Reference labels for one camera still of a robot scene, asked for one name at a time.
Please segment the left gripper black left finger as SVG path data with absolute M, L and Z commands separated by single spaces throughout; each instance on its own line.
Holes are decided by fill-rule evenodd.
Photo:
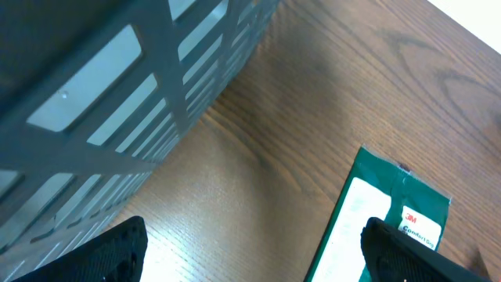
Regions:
M 144 219 L 135 215 L 15 282 L 139 282 L 147 244 Z

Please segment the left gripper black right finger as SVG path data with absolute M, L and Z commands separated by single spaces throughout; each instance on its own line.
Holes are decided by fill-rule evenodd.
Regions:
M 361 233 L 361 249 L 373 281 L 482 282 L 486 277 L 459 266 L 379 218 Z

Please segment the green snack bag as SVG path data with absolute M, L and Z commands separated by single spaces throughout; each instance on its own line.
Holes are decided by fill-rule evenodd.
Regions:
M 450 204 L 448 194 L 361 146 L 305 280 L 369 281 L 361 234 L 372 217 L 437 250 Z

